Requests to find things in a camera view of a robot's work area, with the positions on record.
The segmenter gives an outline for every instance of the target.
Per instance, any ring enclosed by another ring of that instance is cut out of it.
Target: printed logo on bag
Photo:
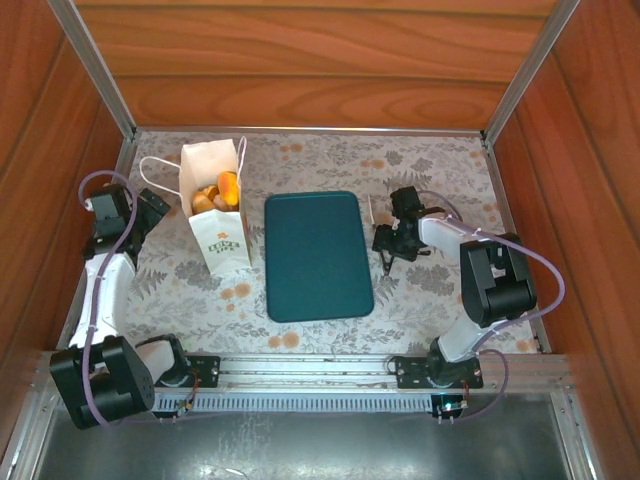
[[[229,242],[227,240],[209,245],[209,251],[215,253],[234,252],[236,248],[240,248],[240,244],[238,242]]]

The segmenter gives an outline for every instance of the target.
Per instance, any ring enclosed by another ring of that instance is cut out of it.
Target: patterned fabric surface
[[[184,143],[240,134],[145,132],[131,179],[145,155],[179,162]],[[376,223],[391,223],[389,194],[413,185],[447,196],[466,223],[503,231],[486,161],[476,138],[249,134],[242,173],[252,269],[210,276],[179,199],[151,187],[172,205],[148,236],[132,284],[127,333],[139,341],[173,332],[185,349],[224,353],[424,353],[460,315],[460,269],[436,251],[414,263],[396,260],[389,277],[369,252],[375,295],[371,315],[333,321],[278,324],[266,314],[264,201],[272,194],[348,190],[356,194],[368,245]],[[177,172],[145,165],[148,177],[177,190]],[[427,195],[426,206],[443,206]],[[508,353],[535,352],[528,325],[510,327],[487,346]]]

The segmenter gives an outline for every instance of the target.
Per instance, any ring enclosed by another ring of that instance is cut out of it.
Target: white paper bag
[[[242,137],[238,143],[239,155],[236,153],[233,140],[229,139],[184,145],[180,153],[180,165],[157,157],[145,157],[140,160],[140,175],[147,183],[180,197],[182,211],[189,219],[191,230],[200,245],[204,261],[211,274],[221,274],[251,267],[245,237],[246,216],[242,208],[240,185],[240,174],[246,149],[247,139]],[[142,166],[147,160],[176,167],[179,171],[179,192],[150,181],[142,170]],[[222,172],[234,172],[237,175],[240,211],[211,210],[193,215],[191,210],[193,195],[209,185],[217,185],[218,175]]]

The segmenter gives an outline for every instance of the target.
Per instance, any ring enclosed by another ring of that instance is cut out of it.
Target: bag handle
[[[144,165],[144,162],[146,162],[147,160],[155,160],[156,162],[160,162],[160,163],[164,163],[166,165],[170,165],[172,167],[176,167],[178,170],[181,169],[180,165],[178,165],[177,163],[173,163],[170,162],[169,160],[165,160],[164,158],[159,158],[159,157],[144,157],[140,160],[140,164],[138,165],[138,168],[140,169],[140,176],[142,177],[142,179],[147,182],[149,185],[153,185],[156,188],[159,188],[160,190],[164,190],[165,192],[169,192],[169,193],[173,193],[174,195],[177,195],[178,197],[180,197],[180,199],[182,199],[182,195],[180,195],[180,192],[176,192],[175,190],[171,190],[170,188],[167,187],[163,187],[162,185],[159,185],[155,182],[152,182],[151,180],[149,180],[147,178],[147,176],[144,174],[144,172],[142,171],[142,165]]]
[[[238,142],[238,172],[236,173],[236,182],[240,184],[240,172],[244,167],[244,155],[247,153],[247,137],[242,137]]]

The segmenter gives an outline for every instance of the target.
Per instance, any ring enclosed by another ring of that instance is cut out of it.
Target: wooden wall
[[[0,4],[0,47],[3,453],[82,271],[92,219],[76,189],[87,173],[115,166],[122,136],[46,0]]]
[[[639,5],[582,0],[495,145],[518,232],[567,280],[545,325],[607,478],[640,472]]]
[[[78,0],[139,125],[483,129],[555,0]]]

